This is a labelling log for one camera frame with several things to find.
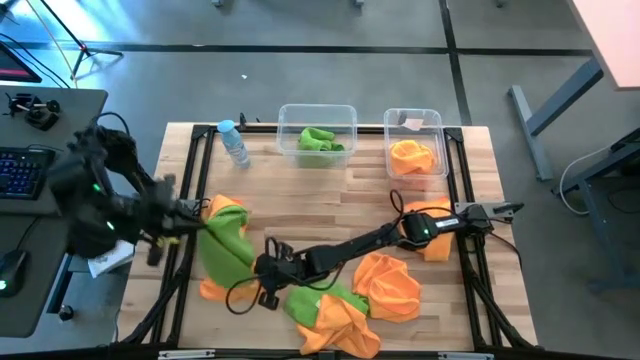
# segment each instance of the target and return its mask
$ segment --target green towel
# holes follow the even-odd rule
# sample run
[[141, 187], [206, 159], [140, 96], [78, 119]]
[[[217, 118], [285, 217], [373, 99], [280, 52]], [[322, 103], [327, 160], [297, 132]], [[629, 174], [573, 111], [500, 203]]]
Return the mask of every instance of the green towel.
[[240, 228], [247, 220], [247, 210], [242, 206], [227, 206], [209, 219], [209, 231], [198, 231], [198, 255], [202, 264], [209, 278], [227, 289], [236, 281], [253, 276], [253, 246], [240, 236]]
[[[314, 284], [317, 287], [329, 285], [327, 281]], [[344, 285], [334, 284], [329, 290], [317, 291], [308, 287], [294, 287], [289, 291], [284, 311], [298, 324], [313, 327], [318, 318], [318, 306], [322, 295], [328, 294], [344, 299], [363, 314], [369, 312], [369, 304], [365, 297], [351, 293]]]
[[[298, 139], [298, 150], [304, 151], [344, 151], [344, 146], [333, 142], [336, 135], [330, 131], [312, 127], [305, 128]], [[305, 168], [323, 168], [333, 165], [335, 158], [332, 156], [298, 156], [298, 165]]]

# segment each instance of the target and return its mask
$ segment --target gray floor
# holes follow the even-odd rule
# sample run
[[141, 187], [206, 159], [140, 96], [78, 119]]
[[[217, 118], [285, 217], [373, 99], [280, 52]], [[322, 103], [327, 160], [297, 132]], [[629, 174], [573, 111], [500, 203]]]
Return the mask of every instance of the gray floor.
[[[20, 25], [3, 21], [2, 31], [21, 41], [45, 41], [46, 33], [26, 3], [18, 5]], [[178, 0], [60, 0], [54, 5], [87, 40], [445, 46], [437, 0], [367, 0], [362, 11], [351, 8], [347, 0], [309, 0], [304, 5], [299, 0], [235, 0], [224, 10], [216, 10], [206, 0], [191, 0], [189, 5]], [[589, 46], [564, 1], [509, 0], [506, 8], [496, 9], [492, 0], [450, 0], [449, 8], [459, 47]], [[62, 29], [56, 28], [55, 33], [66, 39]], [[67, 73], [57, 52], [34, 54], [60, 74]], [[92, 60], [85, 61], [81, 73], [89, 75], [79, 85], [109, 92], [106, 109], [127, 119], [138, 136], [141, 161], [150, 172], [169, 121], [235, 119], [241, 111], [251, 119], [274, 121], [281, 105], [309, 102], [351, 104], [367, 123], [381, 122], [389, 107], [414, 106], [438, 110], [447, 124], [460, 123], [446, 55], [134, 52], [111, 65], [108, 56], [98, 60], [104, 68], [94, 66], [93, 71]], [[535, 180], [506, 96], [510, 85], [522, 85], [536, 108], [584, 61], [580, 57], [460, 58], [471, 120], [491, 129], [507, 198], [526, 204], [514, 230], [540, 344], [560, 351], [640, 358], [636, 341], [640, 292], [595, 296], [586, 290], [588, 279], [607, 271], [591, 225], [550, 195], [552, 183]], [[614, 93], [605, 78], [574, 104], [542, 135], [556, 175], [571, 160], [636, 128], [639, 100], [638, 93]], [[109, 120], [106, 124], [117, 126]], [[116, 185], [130, 191], [122, 181], [116, 180]], [[65, 302], [81, 309], [78, 320], [59, 324], [53, 315], [43, 315], [32, 338], [0, 340], [0, 352], [108, 342], [124, 282], [118, 275], [96, 281], [74, 276]]]

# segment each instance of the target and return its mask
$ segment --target white paper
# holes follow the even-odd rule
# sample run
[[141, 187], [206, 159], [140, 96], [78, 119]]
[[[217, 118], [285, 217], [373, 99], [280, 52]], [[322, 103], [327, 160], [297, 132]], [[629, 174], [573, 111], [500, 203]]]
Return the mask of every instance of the white paper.
[[409, 130], [420, 131], [422, 128], [422, 119], [406, 119], [402, 126]]
[[133, 244], [127, 241], [118, 240], [116, 242], [116, 247], [113, 248], [113, 250], [108, 251], [97, 258], [87, 260], [87, 263], [89, 264], [89, 272], [91, 272], [91, 276], [95, 279], [105, 272], [109, 272], [120, 265], [131, 262], [133, 260], [134, 252], [135, 247]]

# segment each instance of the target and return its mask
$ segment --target water bottle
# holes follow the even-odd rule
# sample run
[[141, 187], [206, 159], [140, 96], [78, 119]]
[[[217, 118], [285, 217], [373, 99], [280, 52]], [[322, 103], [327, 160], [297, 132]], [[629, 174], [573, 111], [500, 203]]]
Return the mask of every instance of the water bottle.
[[235, 124], [232, 120], [224, 120], [218, 124], [218, 132], [222, 136], [222, 144], [231, 156], [231, 160], [236, 166], [246, 169], [251, 165], [249, 161], [249, 153], [247, 148], [242, 142], [242, 136], [238, 130], [235, 129]]

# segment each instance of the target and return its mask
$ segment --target bottle cap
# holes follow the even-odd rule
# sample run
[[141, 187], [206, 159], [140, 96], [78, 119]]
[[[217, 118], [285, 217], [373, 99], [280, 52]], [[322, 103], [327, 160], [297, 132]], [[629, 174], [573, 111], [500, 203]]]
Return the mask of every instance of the bottle cap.
[[218, 123], [218, 132], [224, 133], [227, 131], [231, 131], [235, 126], [236, 124], [233, 122], [233, 120], [222, 120]]

